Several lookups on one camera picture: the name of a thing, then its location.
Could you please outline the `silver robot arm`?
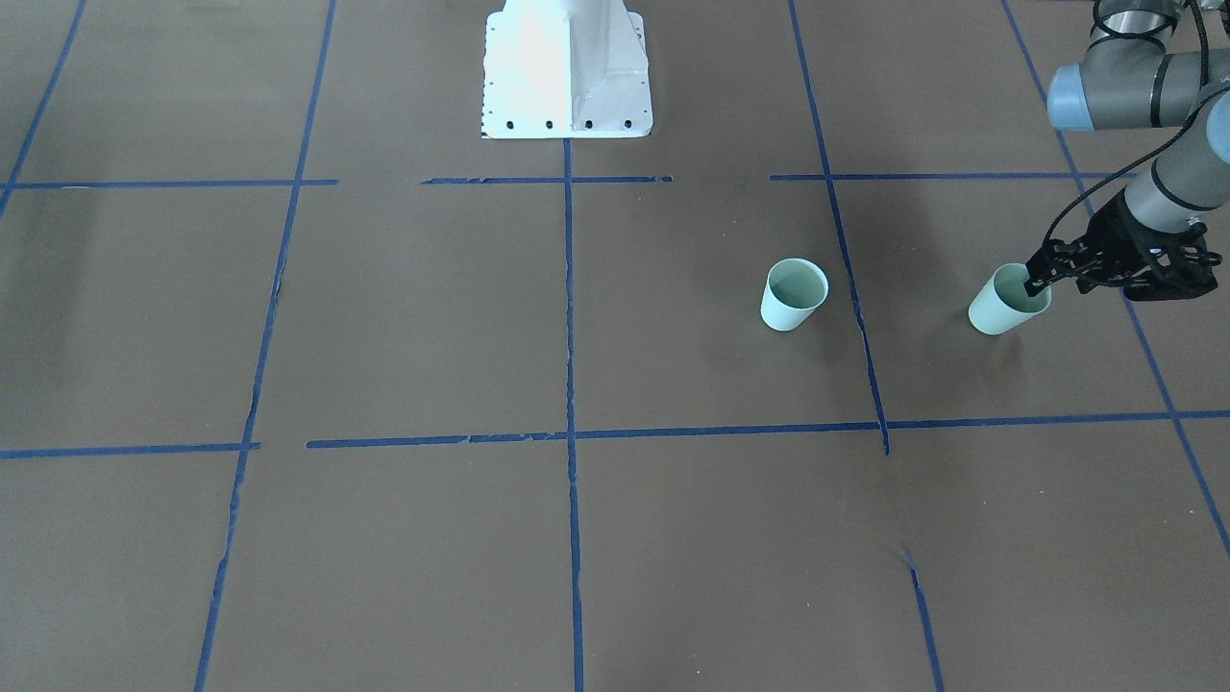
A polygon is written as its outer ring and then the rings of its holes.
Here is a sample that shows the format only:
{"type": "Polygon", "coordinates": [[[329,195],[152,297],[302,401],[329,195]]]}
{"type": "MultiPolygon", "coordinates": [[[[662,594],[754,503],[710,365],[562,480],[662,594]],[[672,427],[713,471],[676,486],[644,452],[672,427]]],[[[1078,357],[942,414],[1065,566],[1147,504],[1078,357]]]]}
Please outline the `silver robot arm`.
{"type": "Polygon", "coordinates": [[[1046,232],[1026,264],[1031,297],[1073,279],[1080,293],[1121,289],[1135,302],[1188,301],[1216,289],[1221,254],[1205,216],[1228,203],[1228,52],[1172,53],[1178,1],[1097,1],[1085,57],[1050,77],[1046,106],[1059,132],[1172,130],[1125,165],[1134,177],[1073,241],[1046,232]]]}

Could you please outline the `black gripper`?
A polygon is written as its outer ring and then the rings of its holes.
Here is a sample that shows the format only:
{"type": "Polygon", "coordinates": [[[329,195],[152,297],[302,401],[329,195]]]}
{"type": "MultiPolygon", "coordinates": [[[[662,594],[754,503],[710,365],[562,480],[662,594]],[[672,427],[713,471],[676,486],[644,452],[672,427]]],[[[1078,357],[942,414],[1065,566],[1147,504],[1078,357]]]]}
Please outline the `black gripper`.
{"type": "Polygon", "coordinates": [[[1090,220],[1081,241],[1046,238],[1026,265],[1023,290],[1028,297],[1046,293],[1055,281],[1080,279],[1082,286],[1125,286],[1143,270],[1141,256],[1132,235],[1150,229],[1157,234],[1181,234],[1191,225],[1181,218],[1168,231],[1143,222],[1121,191],[1090,220]]]}

